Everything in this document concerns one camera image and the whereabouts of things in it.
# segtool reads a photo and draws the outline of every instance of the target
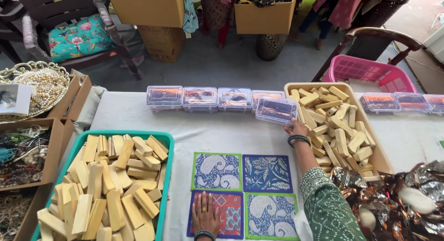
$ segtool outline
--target teal floral cushion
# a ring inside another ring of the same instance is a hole
[[[114,43],[104,28],[102,19],[96,14],[80,22],[51,30],[49,49],[52,61],[64,62],[113,49]]]

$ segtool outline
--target fabric coaster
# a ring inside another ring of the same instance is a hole
[[[241,154],[194,153],[191,189],[242,191]]]
[[[292,193],[290,164],[285,155],[242,155],[246,192]]]
[[[193,203],[197,202],[197,196],[202,190],[193,190],[191,193],[190,215],[188,218],[187,237],[194,237],[191,210]],[[214,192],[213,213],[219,207],[219,232],[217,238],[244,238],[243,195],[240,192]]]
[[[296,212],[292,193],[245,193],[245,238],[299,240],[293,221]]]

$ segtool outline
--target beige plastic tray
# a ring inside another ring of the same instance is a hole
[[[384,152],[382,145],[379,142],[379,139],[376,136],[375,131],[373,130],[373,127],[364,112],[364,109],[359,103],[359,100],[355,98],[354,92],[349,85],[341,82],[287,83],[284,86],[284,92],[285,97],[289,98],[290,91],[293,89],[297,90],[302,88],[306,91],[310,91],[312,88],[329,88],[330,86],[335,86],[341,91],[345,92],[348,96],[350,96],[350,104],[358,107],[358,110],[356,112],[356,121],[362,121],[364,123],[365,128],[367,129],[367,131],[369,131],[369,134],[372,136],[373,140],[376,143],[376,147],[373,149],[373,154],[369,158],[369,163],[371,163],[375,167],[373,174],[379,174],[377,173],[377,171],[394,174],[395,171],[393,170],[389,158]],[[380,180],[380,176],[366,177],[365,179],[367,181],[377,181]]]

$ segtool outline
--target copper foil wrapping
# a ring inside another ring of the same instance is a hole
[[[357,221],[359,209],[376,217],[373,231],[361,228],[369,241],[444,241],[444,161],[418,164],[408,173],[381,173],[382,181],[367,183],[356,170],[333,168],[331,180],[341,190]],[[398,192],[409,186],[435,203],[437,210],[419,214],[404,204]]]

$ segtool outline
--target gray floor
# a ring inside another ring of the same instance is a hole
[[[280,56],[272,62],[264,62],[256,56],[255,35],[238,35],[230,29],[225,48],[217,47],[217,35],[203,36],[199,31],[187,39],[176,63],[155,62],[150,59],[137,30],[122,25],[113,17],[133,57],[145,55],[139,69],[144,73],[142,81],[136,81],[127,68],[119,68],[121,59],[101,63],[80,70],[90,76],[93,85],[109,91],[143,92],[148,85],[182,85],[212,87],[248,87],[253,90],[282,90],[288,82],[309,82],[324,64],[342,39],[342,34],[331,33],[323,50],[314,49],[317,32],[307,32],[301,42],[287,41]],[[23,61],[33,61],[21,43],[13,43]],[[383,52],[380,62],[396,56],[390,45]],[[14,64],[0,54],[0,68]],[[398,66],[416,80],[405,62]]]

